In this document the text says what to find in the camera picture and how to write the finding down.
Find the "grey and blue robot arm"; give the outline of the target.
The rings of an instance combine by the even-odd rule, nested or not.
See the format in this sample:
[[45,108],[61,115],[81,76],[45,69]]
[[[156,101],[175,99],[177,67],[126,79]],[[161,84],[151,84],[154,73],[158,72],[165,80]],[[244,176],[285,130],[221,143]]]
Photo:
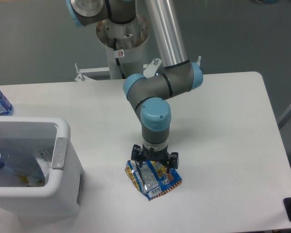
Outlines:
[[[111,67],[124,80],[123,91],[142,127],[143,143],[134,145],[131,159],[139,167],[155,161],[168,170],[178,168],[178,153],[168,152],[171,108],[168,99],[198,88],[203,82],[199,64],[190,62],[183,43],[174,2],[148,0],[151,26],[137,14],[133,0],[68,0],[74,23],[96,24],[100,42],[112,52]],[[150,78],[137,73],[137,57],[128,54],[155,34],[163,69]]]

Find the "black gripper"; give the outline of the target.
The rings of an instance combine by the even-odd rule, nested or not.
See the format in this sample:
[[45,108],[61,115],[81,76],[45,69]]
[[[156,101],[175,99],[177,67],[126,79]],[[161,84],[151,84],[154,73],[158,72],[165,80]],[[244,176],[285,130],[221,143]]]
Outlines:
[[162,150],[154,151],[152,149],[148,150],[144,145],[141,148],[139,145],[134,144],[131,152],[131,160],[135,161],[141,180],[144,180],[141,167],[145,161],[159,162],[162,165],[160,178],[164,174],[168,176],[172,169],[178,169],[178,153],[173,152],[169,154],[167,146]]

